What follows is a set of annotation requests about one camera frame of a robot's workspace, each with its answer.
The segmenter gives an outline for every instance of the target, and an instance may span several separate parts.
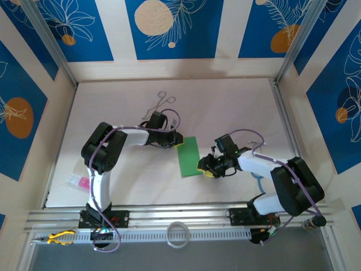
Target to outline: green paper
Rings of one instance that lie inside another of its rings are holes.
[[[177,147],[180,173],[182,177],[201,175],[197,170],[200,160],[196,137],[184,138],[184,144]]]

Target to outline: metal scissors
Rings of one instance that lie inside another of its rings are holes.
[[[165,97],[167,96],[167,92],[161,90],[158,92],[158,97],[160,98],[159,102],[157,103],[156,106],[154,106],[153,108],[149,109],[146,113],[146,115],[144,117],[142,117],[142,120],[147,120],[149,119],[149,117],[151,116],[150,113],[152,113],[153,111],[157,111],[159,107],[161,107],[163,104],[165,103],[174,103],[176,101],[176,98],[174,96],[169,97],[168,99],[164,100]]]
[[[72,244],[73,241],[62,242],[62,241],[59,241],[59,240],[55,239],[57,237],[60,237],[60,236],[66,235],[66,234],[75,234],[75,231],[73,231],[73,230],[64,230],[64,231],[61,231],[61,232],[56,233],[56,234],[49,234],[48,237],[39,237],[39,238],[33,239],[32,241],[33,242],[47,242],[48,244],[51,244],[52,242],[54,242],[56,244],[61,244],[63,246],[66,246],[66,245]]]

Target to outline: pliers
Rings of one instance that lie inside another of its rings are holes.
[[[32,241],[34,241],[34,242],[47,242],[48,244],[54,242],[56,244],[62,244],[63,246],[66,246],[66,245],[72,244],[73,241],[62,242],[62,241],[59,241],[59,240],[55,239],[57,237],[60,237],[60,236],[66,235],[66,234],[75,234],[75,231],[73,231],[73,230],[64,230],[64,231],[61,231],[61,232],[56,233],[56,234],[49,234],[48,237],[39,237],[39,238],[33,239]]]

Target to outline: roll of tape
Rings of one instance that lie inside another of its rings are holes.
[[[182,227],[185,231],[186,231],[186,240],[184,241],[184,243],[182,244],[174,244],[172,243],[170,240],[169,240],[169,231],[171,231],[171,229],[175,226],[180,226]],[[176,222],[173,222],[171,224],[169,224],[168,228],[167,228],[167,231],[166,231],[166,238],[167,238],[167,243],[168,245],[170,245],[172,248],[183,248],[185,247],[188,242],[190,241],[190,237],[191,237],[191,233],[190,233],[190,230],[189,228],[182,222],[180,221],[176,221]]]

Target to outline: pink object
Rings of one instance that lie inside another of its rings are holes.
[[[81,179],[80,179],[80,181],[79,181],[79,183],[78,183],[78,186],[90,190],[90,181],[89,181],[89,178],[81,177]]]

